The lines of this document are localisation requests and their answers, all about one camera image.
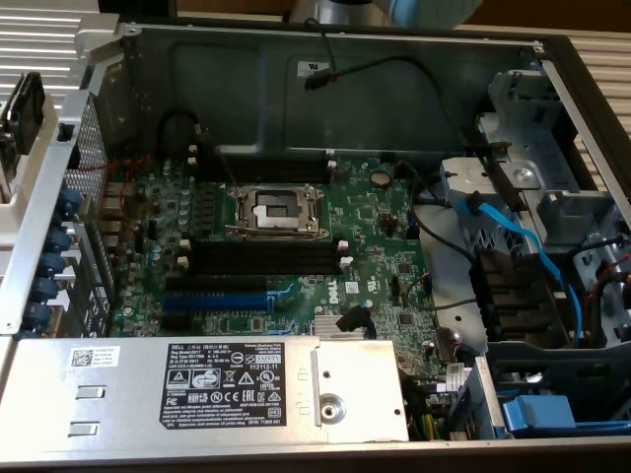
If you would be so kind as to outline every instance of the black pcie slot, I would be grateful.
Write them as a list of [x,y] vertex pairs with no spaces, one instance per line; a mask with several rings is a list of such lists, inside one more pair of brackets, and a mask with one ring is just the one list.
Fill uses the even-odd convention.
[[256,294],[267,291],[267,279],[265,278],[237,278],[226,279],[214,276],[181,276],[167,278],[165,285],[167,292],[206,292],[226,294]]

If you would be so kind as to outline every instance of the ventilation grille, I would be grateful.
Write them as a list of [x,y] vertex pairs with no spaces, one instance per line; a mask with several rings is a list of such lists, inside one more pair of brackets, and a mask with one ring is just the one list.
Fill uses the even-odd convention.
[[77,148],[80,156],[79,168],[66,171],[66,184],[82,194],[92,195],[99,207],[105,189],[107,154],[92,97],[88,98],[81,117]]

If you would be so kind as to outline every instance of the red wire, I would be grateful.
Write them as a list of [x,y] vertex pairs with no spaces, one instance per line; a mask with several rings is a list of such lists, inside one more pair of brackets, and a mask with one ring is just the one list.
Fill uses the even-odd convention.
[[[607,266],[606,268],[604,268],[604,270],[600,274],[600,277],[598,277],[598,280],[600,281],[600,278],[602,278],[602,276],[606,276],[611,271],[613,271],[617,266],[619,266],[620,264],[624,263],[625,261],[628,261],[629,259],[631,259],[631,253],[625,254],[620,259],[618,259],[615,263],[612,263],[609,266]],[[587,300],[585,302],[585,314],[589,314],[590,311],[591,311],[592,300],[594,299],[594,295],[596,294],[597,286],[598,286],[598,281],[596,281],[596,283],[592,287],[592,292],[590,293],[590,295],[588,296],[588,298],[587,298]]]
[[127,171],[125,172],[125,180],[120,186],[120,192],[118,193],[118,205],[120,207],[120,212],[122,213],[122,216],[123,216],[123,223],[125,224],[125,227],[129,229],[133,234],[136,234],[136,229],[134,229],[129,223],[129,220],[130,220],[129,216],[127,216],[127,213],[125,212],[125,198],[123,196],[123,193],[125,191],[125,187],[127,186],[127,182],[131,181],[132,179],[132,174],[136,170],[138,170],[141,165],[143,165],[146,162],[151,161],[151,159],[152,159],[151,153],[147,153],[138,161],[132,161],[132,160],[114,161],[113,163],[109,163],[106,165],[92,166],[88,168],[77,168],[77,170],[80,172],[89,172],[92,170],[100,170],[100,169],[115,170],[118,167],[128,167]]

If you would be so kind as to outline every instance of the barcode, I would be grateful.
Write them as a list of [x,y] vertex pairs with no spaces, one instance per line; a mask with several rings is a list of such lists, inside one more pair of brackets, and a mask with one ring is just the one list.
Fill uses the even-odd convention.
[[94,350],[75,350],[72,354],[71,367],[90,367]]

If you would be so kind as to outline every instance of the motherboard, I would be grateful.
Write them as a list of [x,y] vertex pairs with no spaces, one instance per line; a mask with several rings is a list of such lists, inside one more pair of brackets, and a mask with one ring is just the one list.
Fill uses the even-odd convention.
[[117,281],[109,336],[361,339],[364,328],[336,325],[361,307],[377,338],[394,342],[400,368],[443,373],[429,356],[431,286],[408,291],[427,274],[409,182],[377,157],[327,165],[329,182],[315,184],[214,182],[170,161],[133,182],[113,179],[112,210],[124,195],[127,222],[109,236]]

